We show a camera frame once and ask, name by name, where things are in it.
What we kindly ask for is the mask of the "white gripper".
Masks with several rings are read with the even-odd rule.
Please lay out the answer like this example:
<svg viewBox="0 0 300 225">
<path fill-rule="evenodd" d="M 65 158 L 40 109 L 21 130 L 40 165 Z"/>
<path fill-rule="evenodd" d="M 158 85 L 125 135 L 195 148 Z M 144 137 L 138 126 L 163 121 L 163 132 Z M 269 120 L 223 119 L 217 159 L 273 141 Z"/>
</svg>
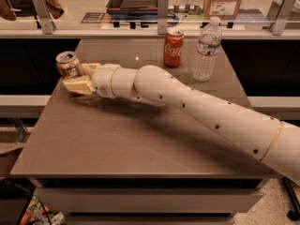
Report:
<svg viewBox="0 0 300 225">
<path fill-rule="evenodd" d="M 82 68 L 86 75 L 63 80 L 63 85 L 69 92 L 92 95 L 96 90 L 102 98 L 115 98 L 112 79 L 114 72 L 120 68 L 119 65 L 106 64 L 102 66 L 100 63 L 82 63 Z"/>
</svg>

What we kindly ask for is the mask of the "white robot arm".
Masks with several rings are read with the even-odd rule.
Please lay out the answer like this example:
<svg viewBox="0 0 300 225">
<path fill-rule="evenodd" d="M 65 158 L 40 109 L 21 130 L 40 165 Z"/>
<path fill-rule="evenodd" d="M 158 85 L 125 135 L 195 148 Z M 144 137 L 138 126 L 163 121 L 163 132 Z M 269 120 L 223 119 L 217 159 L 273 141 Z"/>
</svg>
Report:
<svg viewBox="0 0 300 225">
<path fill-rule="evenodd" d="M 174 106 L 300 184 L 300 127 L 193 89 L 160 67 L 107 64 L 85 70 L 85 75 L 63 80 L 68 91 Z"/>
</svg>

